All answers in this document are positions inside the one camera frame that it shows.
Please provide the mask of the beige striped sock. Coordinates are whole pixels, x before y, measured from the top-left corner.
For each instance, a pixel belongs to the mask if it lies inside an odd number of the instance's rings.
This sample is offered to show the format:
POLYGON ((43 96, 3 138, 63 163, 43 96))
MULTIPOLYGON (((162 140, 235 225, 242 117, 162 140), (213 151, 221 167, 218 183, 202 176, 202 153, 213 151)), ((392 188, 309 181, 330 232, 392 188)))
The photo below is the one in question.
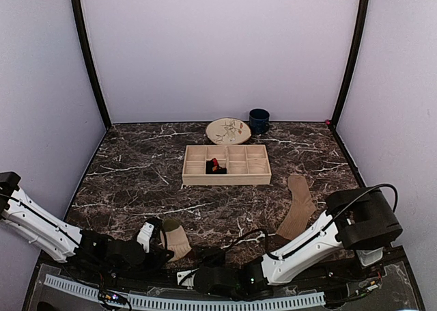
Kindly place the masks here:
POLYGON ((183 226, 175 219, 165 219, 163 222, 165 236, 160 235, 162 243, 167 238, 167 249, 173 252, 173 257, 169 260, 175 262, 183 258, 194 258, 194 251, 188 241, 188 237, 183 226))

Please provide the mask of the black argyle sock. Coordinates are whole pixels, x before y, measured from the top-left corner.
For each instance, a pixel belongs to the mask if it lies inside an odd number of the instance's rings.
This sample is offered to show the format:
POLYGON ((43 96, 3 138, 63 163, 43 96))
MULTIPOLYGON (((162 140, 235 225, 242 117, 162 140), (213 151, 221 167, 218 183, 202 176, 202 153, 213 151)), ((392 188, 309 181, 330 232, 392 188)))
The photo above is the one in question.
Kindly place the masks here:
POLYGON ((216 158, 206 161, 206 174, 227 174, 227 169, 221 167, 216 158))

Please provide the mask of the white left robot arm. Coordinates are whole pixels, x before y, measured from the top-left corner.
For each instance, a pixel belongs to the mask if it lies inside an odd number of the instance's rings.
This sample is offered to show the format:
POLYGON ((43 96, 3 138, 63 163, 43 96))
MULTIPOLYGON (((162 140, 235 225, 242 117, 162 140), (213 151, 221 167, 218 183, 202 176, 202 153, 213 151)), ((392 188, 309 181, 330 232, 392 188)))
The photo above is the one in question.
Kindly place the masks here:
POLYGON ((174 257, 162 222, 155 217, 134 238, 115 239, 60 220, 32 200, 19 182, 17 173, 1 173, 1 221, 54 261, 69 263, 82 281, 90 281, 97 271, 125 276, 153 273, 174 257))

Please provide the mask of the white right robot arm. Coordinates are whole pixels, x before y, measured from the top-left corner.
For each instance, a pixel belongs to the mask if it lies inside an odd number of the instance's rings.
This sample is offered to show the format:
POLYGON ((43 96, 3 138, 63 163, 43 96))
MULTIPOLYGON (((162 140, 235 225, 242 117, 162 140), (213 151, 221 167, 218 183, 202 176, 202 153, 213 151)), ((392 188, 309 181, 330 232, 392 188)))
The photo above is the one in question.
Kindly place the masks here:
POLYGON ((326 210, 315 223, 283 247, 246 263, 240 269, 219 267, 215 259, 198 269, 179 272, 178 285, 205 295, 234 301, 271 297, 276 286, 289 284, 297 275, 341 249, 381 252, 403 232, 383 188, 390 184, 336 191, 326 199, 326 210))

